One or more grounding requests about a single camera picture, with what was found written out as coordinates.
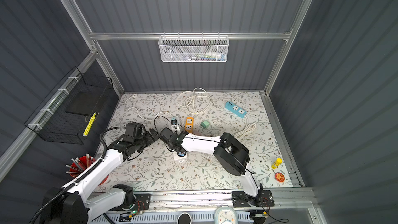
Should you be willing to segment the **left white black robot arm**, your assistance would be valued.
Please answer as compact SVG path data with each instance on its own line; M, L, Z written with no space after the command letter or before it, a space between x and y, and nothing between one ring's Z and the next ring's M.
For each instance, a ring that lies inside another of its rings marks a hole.
M33 215L30 223L40 224L88 224L105 215L109 210L119 207L136 210L141 204L131 186L117 184L111 191L93 199L89 197L95 188L118 166L134 159L134 153L144 149L159 139L154 129L146 130L140 123L129 123L121 127L125 132L107 145L104 136L111 129L103 131L100 142L102 155L84 172L77 175L60 189L53 188L44 197L42 207Z

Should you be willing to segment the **blue power strip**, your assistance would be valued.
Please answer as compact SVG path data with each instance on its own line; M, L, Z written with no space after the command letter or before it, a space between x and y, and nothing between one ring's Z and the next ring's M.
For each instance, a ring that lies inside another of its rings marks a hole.
M244 109L240 108L239 106L232 103L231 101L227 101L225 103L225 108L240 118L244 118L247 114L247 112Z

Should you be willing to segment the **white multicolour power strip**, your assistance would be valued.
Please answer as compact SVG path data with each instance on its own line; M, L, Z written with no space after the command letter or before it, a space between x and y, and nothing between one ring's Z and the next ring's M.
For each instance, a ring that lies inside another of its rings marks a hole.
M171 124L171 130L176 132L177 134L180 134L181 126ZM174 160L179 162L180 164L183 164L187 158L188 158L188 154L186 152L178 151L178 152L174 153Z

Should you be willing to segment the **black round knob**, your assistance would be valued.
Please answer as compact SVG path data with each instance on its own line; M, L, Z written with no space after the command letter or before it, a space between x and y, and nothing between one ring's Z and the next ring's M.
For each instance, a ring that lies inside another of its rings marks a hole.
M181 213L177 218L177 224L192 224L192 217L189 213Z

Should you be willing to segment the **markers in white basket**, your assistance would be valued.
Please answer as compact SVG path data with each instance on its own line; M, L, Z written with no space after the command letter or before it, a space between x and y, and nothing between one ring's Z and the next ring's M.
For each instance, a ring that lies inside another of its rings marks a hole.
M190 54L183 57L185 60L189 61L226 61L227 55L219 52L207 52L200 54Z

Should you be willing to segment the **black pad in basket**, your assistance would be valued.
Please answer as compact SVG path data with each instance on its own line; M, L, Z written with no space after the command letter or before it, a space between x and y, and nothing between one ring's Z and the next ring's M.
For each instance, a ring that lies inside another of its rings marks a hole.
M97 92L79 92L66 107L68 114L92 116L99 113L105 104L106 96Z

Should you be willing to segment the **yellow small toy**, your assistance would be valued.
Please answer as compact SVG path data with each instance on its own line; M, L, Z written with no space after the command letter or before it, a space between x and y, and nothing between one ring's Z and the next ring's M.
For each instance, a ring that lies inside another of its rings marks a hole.
M277 169L281 164L283 163L283 160L281 158L276 158L274 163L271 165L271 168L273 170Z

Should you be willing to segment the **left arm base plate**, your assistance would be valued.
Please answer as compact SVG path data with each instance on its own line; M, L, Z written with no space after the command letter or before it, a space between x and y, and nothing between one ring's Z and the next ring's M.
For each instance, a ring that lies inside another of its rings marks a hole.
M147 211L151 202L151 194L135 194L135 202L127 206L118 206L110 211Z

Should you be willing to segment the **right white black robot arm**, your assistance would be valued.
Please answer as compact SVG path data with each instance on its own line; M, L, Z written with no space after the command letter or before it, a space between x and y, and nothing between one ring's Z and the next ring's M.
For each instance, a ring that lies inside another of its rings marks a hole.
M201 152L213 155L228 173L237 176L243 191L250 197L257 197L262 186L255 179L249 157L249 150L230 133L222 136L198 136L183 131L177 134L164 128L160 139L175 152Z

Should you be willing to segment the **red round badge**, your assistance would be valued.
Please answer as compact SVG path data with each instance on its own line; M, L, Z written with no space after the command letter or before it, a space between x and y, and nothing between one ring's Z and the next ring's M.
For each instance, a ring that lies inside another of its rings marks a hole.
M274 177L279 183L283 183L286 180L284 174L281 172L276 172Z

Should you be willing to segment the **yellow marker in basket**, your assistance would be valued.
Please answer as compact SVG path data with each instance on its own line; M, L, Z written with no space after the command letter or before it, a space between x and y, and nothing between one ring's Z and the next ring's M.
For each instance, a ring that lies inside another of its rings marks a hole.
M88 122L88 124L87 124L87 126L86 126L86 128L84 130L84 132L83 132L83 137L87 137L88 136L88 134L89 134L94 122L95 122L96 117L97 117L97 113L94 112L93 115L91 116L91 118L90 118L90 120L89 120L89 122Z

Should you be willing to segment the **red pencil cup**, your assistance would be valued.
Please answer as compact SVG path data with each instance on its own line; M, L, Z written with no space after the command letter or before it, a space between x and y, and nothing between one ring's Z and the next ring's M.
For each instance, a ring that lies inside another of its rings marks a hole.
M113 159L109 155L106 155L105 158L94 159L86 154L83 157L72 159L72 165L67 167L69 168L67 173L73 178L64 187L69 185L75 187L80 184L96 187L102 185L108 179L113 170Z

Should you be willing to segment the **floral table mat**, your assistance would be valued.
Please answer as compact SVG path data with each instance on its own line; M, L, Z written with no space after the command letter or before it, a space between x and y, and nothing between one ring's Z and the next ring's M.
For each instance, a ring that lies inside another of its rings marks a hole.
M240 118L225 108L231 101L247 114ZM231 133L249 150L252 171L265 188L297 187L299 182L285 161L275 170L271 168L282 151L264 107L260 92L204 92L196 93L144 93L124 94L110 120L111 131L104 139L110 144L119 135L121 127L139 122L146 128L158 130L170 126L177 116L184 124L187 117L194 118L193 132L202 136L220 136ZM210 127L203 129L201 122L208 120ZM275 173L281 172L286 180L279 183ZM132 161L114 169L108 179L96 188L107 192L116 184L132 186L136 191L177 191L239 189L236 176L226 172L212 155L199 152L188 154L183 164L174 160L173 154L162 141L147 147Z

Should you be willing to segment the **orange power strip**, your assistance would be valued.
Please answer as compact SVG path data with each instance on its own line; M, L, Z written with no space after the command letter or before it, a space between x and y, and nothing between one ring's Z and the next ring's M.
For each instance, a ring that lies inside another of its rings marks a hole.
M194 118L193 117L187 117L185 121L185 130L189 133L193 132L193 124L194 124Z

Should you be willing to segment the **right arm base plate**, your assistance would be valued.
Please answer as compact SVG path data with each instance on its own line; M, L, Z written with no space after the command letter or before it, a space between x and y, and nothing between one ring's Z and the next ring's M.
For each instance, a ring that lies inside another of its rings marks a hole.
M260 190L256 197L251 197L243 191L233 191L232 193L233 206L237 207L274 207L275 202L270 190Z

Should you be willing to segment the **white analog clock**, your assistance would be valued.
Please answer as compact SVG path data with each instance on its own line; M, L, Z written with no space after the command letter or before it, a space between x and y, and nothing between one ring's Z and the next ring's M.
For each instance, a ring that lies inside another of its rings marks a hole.
M214 214L214 224L238 224L238 214L231 207L219 207Z

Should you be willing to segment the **green plug adapter upper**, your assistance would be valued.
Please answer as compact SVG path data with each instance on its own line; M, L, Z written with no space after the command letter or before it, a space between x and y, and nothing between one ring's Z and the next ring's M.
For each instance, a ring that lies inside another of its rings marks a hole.
M203 121L201 122L201 127L202 127L203 129L209 128L209 127L210 127L210 122L209 122L208 120L203 120Z

